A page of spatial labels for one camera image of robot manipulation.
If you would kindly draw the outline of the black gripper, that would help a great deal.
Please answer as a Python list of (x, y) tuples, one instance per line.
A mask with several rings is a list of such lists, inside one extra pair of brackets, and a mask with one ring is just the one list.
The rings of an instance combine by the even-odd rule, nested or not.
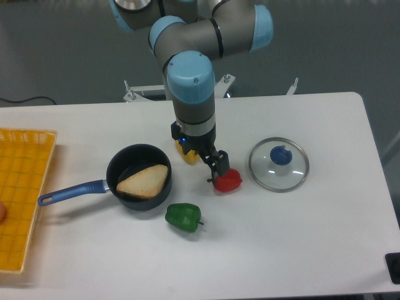
[(177, 122), (174, 122), (171, 124), (171, 135), (181, 145), (184, 154), (189, 151), (198, 152), (203, 163), (211, 170), (211, 177), (207, 179), (207, 182), (213, 183), (217, 176), (223, 176), (229, 171), (227, 152), (214, 149), (216, 126), (202, 136), (190, 136), (183, 133)]

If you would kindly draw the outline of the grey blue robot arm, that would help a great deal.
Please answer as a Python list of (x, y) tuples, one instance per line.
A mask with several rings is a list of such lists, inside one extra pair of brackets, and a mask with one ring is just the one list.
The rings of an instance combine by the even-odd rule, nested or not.
[(211, 17), (201, 19), (196, 1), (111, 1), (116, 21), (128, 31), (149, 29), (149, 47), (172, 101), (172, 138), (183, 153), (199, 154), (213, 178), (230, 168), (217, 150), (215, 75), (212, 62), (267, 46), (274, 35), (266, 6), (251, 1), (209, 1)]

